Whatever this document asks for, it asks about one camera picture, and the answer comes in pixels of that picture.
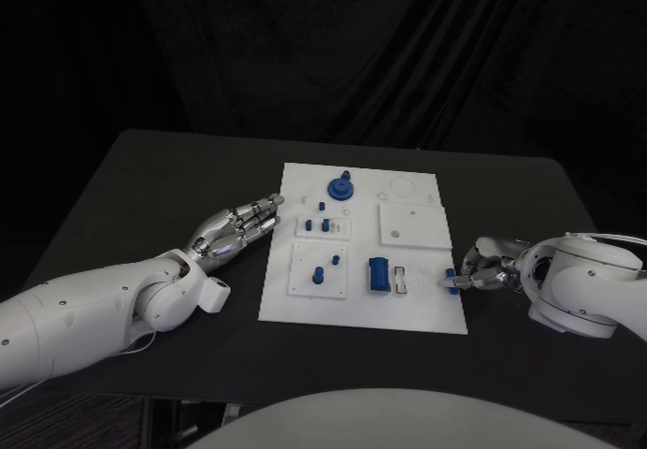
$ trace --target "black curtain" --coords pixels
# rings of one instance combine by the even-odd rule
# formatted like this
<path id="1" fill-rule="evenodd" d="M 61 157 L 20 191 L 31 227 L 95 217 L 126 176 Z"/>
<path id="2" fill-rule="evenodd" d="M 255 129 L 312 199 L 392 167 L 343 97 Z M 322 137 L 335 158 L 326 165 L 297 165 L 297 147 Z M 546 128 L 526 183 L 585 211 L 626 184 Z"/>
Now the black curtain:
<path id="1" fill-rule="evenodd" d="M 567 168 L 600 228 L 646 235 L 644 2 L 12 8 L 5 290 L 19 288 L 129 128 L 544 155 Z M 513 186 L 484 188 L 499 197 Z"/>

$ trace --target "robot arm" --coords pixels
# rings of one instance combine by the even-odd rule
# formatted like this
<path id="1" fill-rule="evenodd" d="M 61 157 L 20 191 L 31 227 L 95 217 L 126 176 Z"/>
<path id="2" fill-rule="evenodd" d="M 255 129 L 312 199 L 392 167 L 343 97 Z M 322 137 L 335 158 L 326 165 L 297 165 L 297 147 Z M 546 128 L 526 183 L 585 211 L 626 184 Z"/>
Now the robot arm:
<path id="1" fill-rule="evenodd" d="M 182 325 L 196 306 L 218 312 L 231 289 L 208 273 L 278 224 L 281 203 L 271 195 L 222 210 L 185 251 L 57 278 L 0 303 L 0 390 L 87 368 Z"/>
<path id="2" fill-rule="evenodd" d="M 531 318 L 559 332 L 610 338 L 624 324 L 647 340 L 647 277 L 634 254 L 594 237 L 647 244 L 607 234 L 567 234 L 535 246 L 482 238 L 466 257 L 461 276 L 447 287 L 510 287 L 532 301 Z"/>

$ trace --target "white panel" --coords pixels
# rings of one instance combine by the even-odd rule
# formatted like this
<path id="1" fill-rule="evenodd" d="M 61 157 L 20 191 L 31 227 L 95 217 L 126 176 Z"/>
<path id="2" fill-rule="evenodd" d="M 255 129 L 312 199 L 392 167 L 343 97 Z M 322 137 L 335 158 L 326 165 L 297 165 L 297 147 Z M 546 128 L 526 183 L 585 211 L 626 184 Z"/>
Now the white panel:
<path id="1" fill-rule="evenodd" d="M 333 256 L 340 262 L 333 265 Z M 287 293 L 301 297 L 346 298 L 348 250 L 343 245 L 297 242 L 290 266 Z M 323 283 L 313 282 L 314 268 L 323 268 Z"/>
<path id="2" fill-rule="evenodd" d="M 338 201 L 327 194 L 327 184 L 345 170 L 350 171 L 355 195 L 348 201 Z M 260 319 L 467 334 L 461 297 L 453 296 L 438 284 L 446 278 L 446 269 L 453 267 L 451 251 L 385 246 L 381 243 L 381 203 L 443 206 L 435 176 L 289 163 L 283 171 L 281 195 L 286 198 L 278 212 L 283 221 L 274 229 Z M 320 201 L 326 203 L 322 212 Z M 346 300 L 289 294 L 294 244 L 326 244 L 320 238 L 299 234 L 300 217 L 309 216 L 320 219 L 343 217 L 352 221 L 350 240 L 345 241 L 348 288 L 342 291 Z M 394 268 L 405 268 L 405 295 L 397 295 L 395 288 L 385 295 L 372 295 L 369 292 L 368 259 L 381 256 L 388 259 L 391 282 Z"/>
<path id="3" fill-rule="evenodd" d="M 382 203 L 381 241 L 386 246 L 450 250 L 446 208 Z"/>
<path id="4" fill-rule="evenodd" d="M 330 220 L 330 230 L 323 231 L 325 218 Z M 306 221 L 313 221 L 313 230 L 306 230 Z M 352 236 L 352 224 L 346 218 L 329 218 L 323 215 L 319 217 L 301 216 L 297 218 L 297 237 L 306 237 L 312 239 L 335 239 L 350 240 Z"/>

